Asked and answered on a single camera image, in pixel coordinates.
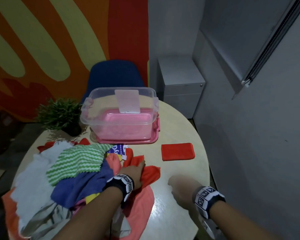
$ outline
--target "blue chair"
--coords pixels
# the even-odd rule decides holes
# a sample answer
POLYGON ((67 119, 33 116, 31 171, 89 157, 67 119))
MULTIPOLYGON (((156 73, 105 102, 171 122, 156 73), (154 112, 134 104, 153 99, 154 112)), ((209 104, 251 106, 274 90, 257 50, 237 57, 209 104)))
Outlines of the blue chair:
POLYGON ((87 90, 81 103, 95 88, 144 86, 139 71, 133 62, 127 60, 101 61, 91 68, 87 90))

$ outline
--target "wrist strap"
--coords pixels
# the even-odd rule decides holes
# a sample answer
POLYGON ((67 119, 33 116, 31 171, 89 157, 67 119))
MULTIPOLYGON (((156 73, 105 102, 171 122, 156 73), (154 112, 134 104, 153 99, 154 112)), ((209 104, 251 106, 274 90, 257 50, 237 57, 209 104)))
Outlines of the wrist strap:
POLYGON ((118 174, 107 181, 102 191, 109 187, 117 187, 121 190, 123 195, 123 200, 121 204, 127 201, 130 193, 134 189, 134 181, 126 174, 118 174))
POLYGON ((210 186, 200 186, 192 195, 192 202, 195 204, 197 211, 206 219, 210 218, 209 211, 217 201, 225 202, 226 200, 224 195, 220 194, 210 186))

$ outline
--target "orange wall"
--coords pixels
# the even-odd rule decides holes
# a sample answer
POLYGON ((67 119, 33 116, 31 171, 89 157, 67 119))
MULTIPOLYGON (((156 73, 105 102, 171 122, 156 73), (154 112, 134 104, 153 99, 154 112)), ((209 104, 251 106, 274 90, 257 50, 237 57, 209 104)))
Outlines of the orange wall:
POLYGON ((4 47, 0 52, 0 109, 21 121, 32 121, 36 108, 47 98, 80 101, 90 66, 100 60, 130 60, 148 84, 148 0, 63 1, 60 5, 50 0, 11 0, 13 13, 0 1, 0 47, 4 47), (28 16, 29 24, 15 19, 12 15, 19 17, 18 10, 33 22, 28 16), (94 50, 91 54, 82 46, 85 42, 94 50), (7 55, 6 50, 16 55, 7 55), (21 77, 13 76, 22 73, 18 58, 25 71, 21 77), (58 71, 65 72, 58 77, 54 75, 58 71))

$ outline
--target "plastic storage container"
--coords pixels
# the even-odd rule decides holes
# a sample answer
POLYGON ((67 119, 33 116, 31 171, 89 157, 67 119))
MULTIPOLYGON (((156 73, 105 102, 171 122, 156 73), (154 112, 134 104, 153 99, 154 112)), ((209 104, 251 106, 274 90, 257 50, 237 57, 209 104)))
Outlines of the plastic storage container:
POLYGON ((147 141, 158 111, 152 88, 96 88, 85 99, 80 120, 90 125, 98 141, 147 141))

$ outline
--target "pile of cloths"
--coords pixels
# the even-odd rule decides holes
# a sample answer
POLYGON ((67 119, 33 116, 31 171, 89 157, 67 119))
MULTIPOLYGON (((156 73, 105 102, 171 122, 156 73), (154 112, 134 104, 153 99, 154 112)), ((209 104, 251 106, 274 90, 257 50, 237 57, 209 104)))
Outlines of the pile of cloths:
MULTIPOLYGON (((126 145, 47 142, 18 175, 15 187, 2 199, 10 239, 52 239, 82 207, 97 197, 107 180, 123 167, 139 165, 126 145)), ((155 201, 150 184, 160 168, 143 169, 142 188, 133 191, 112 220, 113 239, 137 240, 144 231, 155 201)))

